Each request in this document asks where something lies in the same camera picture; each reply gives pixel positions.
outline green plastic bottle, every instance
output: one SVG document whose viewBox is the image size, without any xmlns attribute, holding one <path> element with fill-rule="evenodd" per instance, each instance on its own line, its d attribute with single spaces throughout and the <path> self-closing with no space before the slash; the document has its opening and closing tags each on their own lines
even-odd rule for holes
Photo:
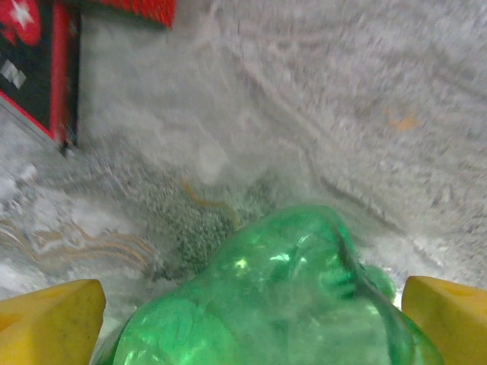
<svg viewBox="0 0 487 365">
<path fill-rule="evenodd" d="M 236 232 L 207 269 L 138 309 L 98 365 L 442 365 L 361 265 L 339 216 L 296 206 Z"/>
</svg>

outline gray carpet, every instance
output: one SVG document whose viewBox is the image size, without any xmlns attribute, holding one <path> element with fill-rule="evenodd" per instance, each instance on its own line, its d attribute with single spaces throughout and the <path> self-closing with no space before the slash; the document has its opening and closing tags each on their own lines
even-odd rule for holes
<svg viewBox="0 0 487 365">
<path fill-rule="evenodd" d="M 179 0 L 168 32 L 84 20 L 80 150 L 0 114 L 0 297 L 99 278 L 107 331 L 301 202 L 336 207 L 399 288 L 487 287 L 480 0 Z"/>
</svg>

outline black and red box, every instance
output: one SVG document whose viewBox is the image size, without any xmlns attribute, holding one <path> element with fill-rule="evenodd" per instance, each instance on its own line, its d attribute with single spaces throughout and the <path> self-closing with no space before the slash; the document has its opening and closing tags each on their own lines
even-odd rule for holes
<svg viewBox="0 0 487 365">
<path fill-rule="evenodd" d="M 49 0 L 0 0 L 0 104 L 62 151 L 77 144 L 81 16 Z"/>
</svg>

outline yellow plastic piece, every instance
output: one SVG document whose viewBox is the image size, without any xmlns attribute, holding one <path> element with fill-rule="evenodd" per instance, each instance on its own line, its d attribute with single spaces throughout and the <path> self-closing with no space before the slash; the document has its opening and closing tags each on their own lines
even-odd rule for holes
<svg viewBox="0 0 487 365">
<path fill-rule="evenodd" d="M 412 276 L 402 309 L 436 344 L 445 365 L 487 365 L 487 291 Z"/>
<path fill-rule="evenodd" d="M 0 301 L 0 365 L 87 365 L 105 304 L 98 280 Z"/>
</svg>

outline printed graphic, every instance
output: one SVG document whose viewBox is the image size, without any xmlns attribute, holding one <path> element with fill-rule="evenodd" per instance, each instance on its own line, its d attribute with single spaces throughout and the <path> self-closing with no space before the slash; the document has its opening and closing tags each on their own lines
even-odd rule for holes
<svg viewBox="0 0 487 365">
<path fill-rule="evenodd" d="M 41 24 L 36 0 L 0 0 L 2 35 L 16 44 L 17 37 L 27 46 L 40 41 Z"/>
</svg>

